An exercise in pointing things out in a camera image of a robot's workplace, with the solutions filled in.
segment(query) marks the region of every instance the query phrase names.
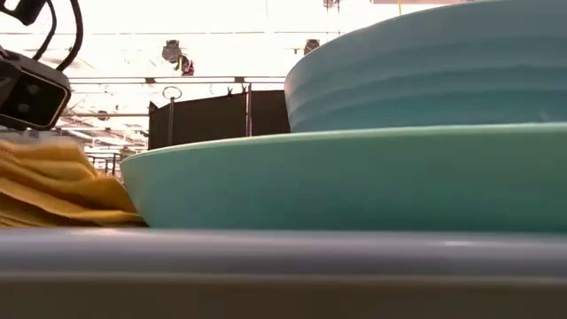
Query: metal shelf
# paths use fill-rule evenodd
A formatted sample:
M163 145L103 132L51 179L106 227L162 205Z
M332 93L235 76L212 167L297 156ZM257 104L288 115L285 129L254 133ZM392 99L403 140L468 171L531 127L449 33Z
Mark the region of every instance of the metal shelf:
M0 278L567 277L563 237L171 230L3 230Z

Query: black cable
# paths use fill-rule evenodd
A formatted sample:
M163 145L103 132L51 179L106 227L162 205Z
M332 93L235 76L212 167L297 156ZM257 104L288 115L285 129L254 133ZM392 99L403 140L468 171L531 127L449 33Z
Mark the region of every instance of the black cable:
M68 66L73 63L74 59L77 58L77 54L81 50L82 38L83 38L83 25L82 25L82 15L81 7L79 6L78 0L70 0L71 6L73 7L74 23L77 25L77 33L74 37L73 48L69 51L67 57L61 62L61 64L56 68L56 70L63 72Z
M51 0L47 0L47 5L50 7L51 12L51 29L45 37L45 40L43 40L42 46L37 50L34 57L32 58L34 60L39 60L40 58L42 58L42 55L47 51L47 47L50 45L51 39L55 35L55 30L57 29L57 15L55 14L53 2Z

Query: ceiling light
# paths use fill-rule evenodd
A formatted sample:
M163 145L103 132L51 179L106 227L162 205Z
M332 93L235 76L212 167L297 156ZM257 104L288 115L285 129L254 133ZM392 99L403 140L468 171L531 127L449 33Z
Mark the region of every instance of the ceiling light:
M80 137L80 138L86 138L86 139L92 139L93 138L90 135L87 135L87 134L84 134L84 133L81 133L81 132L75 132L73 130L68 130L68 133L73 135L73 136Z
M70 78L71 84L142 84L146 83L144 78L120 78L120 77L101 77L101 78Z
M98 119L99 121L108 121L108 120L110 120L110 117L105 116L105 115L108 115L108 112L107 112L107 111L100 110L100 111L97 111L97 114L102 115L102 116L100 116L100 117L97 117L97 119Z
M284 77L249 77L245 78L246 83L284 83Z
M85 127L85 128L58 128L65 131L104 131L106 128L93 128L93 127Z
M132 145L132 143L128 141L124 141L122 139L114 138L114 137L97 137L97 141L113 144L113 145Z
M207 78L207 77L184 77L184 78L155 78L156 83L234 83L233 77Z
M86 152L100 152L100 153L117 153L116 151L120 151L123 149L129 149L129 150L138 150L138 151L144 151L147 150L148 148L146 146L119 146L119 145L106 145L106 146L85 146L84 151Z

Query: black panel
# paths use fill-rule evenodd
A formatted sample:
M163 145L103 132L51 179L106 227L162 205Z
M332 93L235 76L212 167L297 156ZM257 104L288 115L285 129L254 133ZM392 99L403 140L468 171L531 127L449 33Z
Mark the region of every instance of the black panel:
M158 149L167 146L167 123L169 121L169 105L158 108L150 102L150 137L148 149Z
M246 94L175 103L174 144L243 137Z
M283 133L290 133L284 91L252 91L252 135Z

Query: turquoise bowl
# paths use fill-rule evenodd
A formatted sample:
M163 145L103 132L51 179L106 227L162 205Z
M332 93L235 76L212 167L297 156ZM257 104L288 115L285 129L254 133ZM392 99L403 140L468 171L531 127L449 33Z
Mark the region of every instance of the turquoise bowl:
M389 19L288 74L293 132L567 121L567 1L500 0Z
M567 124L298 133L121 168L158 228L565 232L566 140Z

